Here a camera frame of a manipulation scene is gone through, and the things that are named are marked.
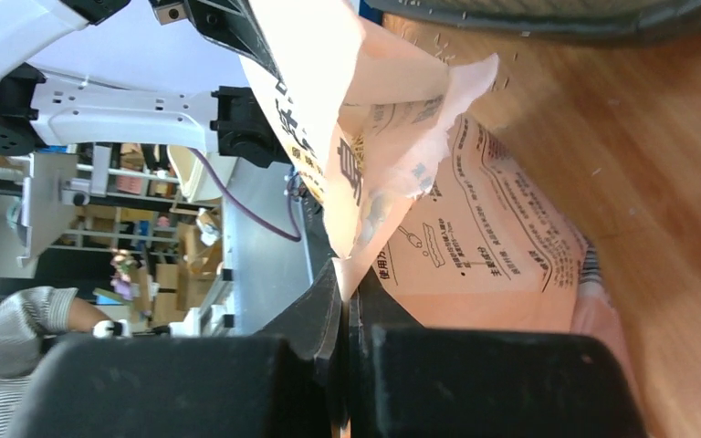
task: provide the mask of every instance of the storage rack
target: storage rack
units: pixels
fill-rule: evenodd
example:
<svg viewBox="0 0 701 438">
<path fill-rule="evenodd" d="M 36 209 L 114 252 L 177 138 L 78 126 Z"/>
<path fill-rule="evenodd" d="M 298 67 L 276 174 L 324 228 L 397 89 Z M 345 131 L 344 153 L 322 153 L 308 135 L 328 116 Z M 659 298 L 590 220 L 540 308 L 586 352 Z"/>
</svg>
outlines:
<svg viewBox="0 0 701 438">
<path fill-rule="evenodd" d="M 76 153 L 76 145 L 68 146 L 66 153 Z M 12 157 L 12 160 L 16 162 L 29 162 L 30 158 L 25 157 Z M 78 163 L 77 164 L 78 176 L 82 178 L 89 178 L 89 174 L 92 172 L 92 166 L 89 164 Z M 144 169 L 141 172 L 128 170 L 128 169 L 108 169 L 109 176 L 109 188 L 106 192 L 106 196 L 109 197 L 120 197 L 120 198 L 130 198 L 136 200 L 146 200 L 159 203 L 165 203 L 165 210 L 168 211 L 170 205 L 176 202 L 182 202 L 181 191 L 178 187 L 175 188 L 175 195 L 173 198 L 166 198 L 163 196 L 150 196 L 148 195 L 150 183 L 169 183 L 169 184 L 179 184 L 178 178 L 166 176 L 161 177 L 160 175 L 151 173 L 148 169 Z M 123 193 L 117 189 L 116 183 L 112 180 L 112 177 L 117 176 L 128 176 L 136 177 L 145 180 L 146 183 L 141 185 L 141 193 Z M 203 207 L 206 209 L 213 209 L 217 205 L 214 203 L 191 203 L 193 206 Z M 135 234 L 124 233 L 121 231 L 122 228 L 122 208 L 114 207 L 115 215 L 113 220 L 113 226 L 110 231 L 94 231 L 85 228 L 85 224 L 79 223 L 75 228 L 69 228 L 66 230 L 64 235 L 74 235 L 73 245 L 51 245 L 50 248 L 53 249 L 63 249 L 69 251 L 92 251 L 92 252 L 109 252 L 111 248 L 117 248 L 124 244 L 125 241 L 130 241 L 127 246 L 137 246 L 138 242 L 143 242 L 147 247 L 152 247 L 154 243 L 168 243 L 168 244 L 178 244 L 179 236 L 176 234 L 176 226 L 160 227 L 157 226 L 157 222 L 160 213 L 154 212 L 152 218 L 145 225 L 145 229 L 141 228 L 141 234 L 138 234 L 139 225 L 136 224 Z M 110 247 L 95 247 L 85 245 L 84 237 L 97 237 L 110 240 Z M 152 256 L 167 257 L 173 256 L 173 252 L 165 251 L 150 251 Z"/>
</svg>

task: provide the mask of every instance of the wooden table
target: wooden table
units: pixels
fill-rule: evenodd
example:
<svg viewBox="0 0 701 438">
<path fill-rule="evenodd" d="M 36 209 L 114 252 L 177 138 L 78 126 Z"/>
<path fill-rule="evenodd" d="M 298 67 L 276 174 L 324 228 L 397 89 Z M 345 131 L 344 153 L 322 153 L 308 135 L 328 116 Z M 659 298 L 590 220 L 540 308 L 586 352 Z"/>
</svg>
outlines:
<svg viewBox="0 0 701 438">
<path fill-rule="evenodd" d="M 701 36 L 608 50 L 384 25 L 451 64 L 501 56 L 471 112 L 597 245 L 654 436 L 701 438 Z"/>
</svg>

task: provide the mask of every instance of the purple cable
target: purple cable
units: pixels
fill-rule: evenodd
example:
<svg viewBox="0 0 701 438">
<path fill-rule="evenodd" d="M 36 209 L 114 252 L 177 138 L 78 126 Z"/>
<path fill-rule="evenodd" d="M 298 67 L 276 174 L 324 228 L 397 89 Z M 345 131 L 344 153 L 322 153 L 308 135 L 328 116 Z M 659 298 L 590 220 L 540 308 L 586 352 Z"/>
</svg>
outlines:
<svg viewBox="0 0 701 438">
<path fill-rule="evenodd" d="M 302 240 L 302 235 L 299 233 L 299 227 L 297 226 L 297 220 L 294 219 L 294 208 L 292 206 L 291 202 L 291 192 L 290 192 L 290 186 L 292 181 L 294 181 L 294 178 L 289 180 L 288 182 L 288 188 L 287 190 L 289 193 L 287 193 L 286 196 L 286 208 L 288 209 L 288 219 L 291 221 L 291 226 L 294 228 L 294 231 L 296 232 L 295 235 L 291 235 L 280 228 L 276 227 L 275 225 L 271 224 L 270 222 L 262 219 L 261 217 L 257 216 L 254 212 L 251 210 L 248 210 L 245 205 L 241 204 L 240 201 L 238 201 L 225 187 L 225 185 L 222 183 L 222 180 L 219 179 L 219 175 L 214 172 L 214 167 L 211 166 L 211 163 L 208 161 L 207 158 L 205 158 L 205 155 L 203 155 L 201 152 L 199 152 L 196 149 L 190 149 L 192 153 L 194 154 L 195 157 L 197 157 L 198 160 L 200 160 L 200 163 L 203 164 L 203 167 L 208 171 L 208 174 L 211 175 L 211 179 L 214 180 L 214 184 L 216 184 L 216 187 L 219 188 L 219 191 L 222 192 L 222 195 L 229 200 L 232 205 L 240 209 L 243 214 L 248 216 L 251 220 L 256 222 L 257 224 L 262 225 L 265 227 L 267 230 L 272 231 L 273 233 L 283 237 L 284 239 L 288 239 L 292 242 L 299 242 Z"/>
</svg>

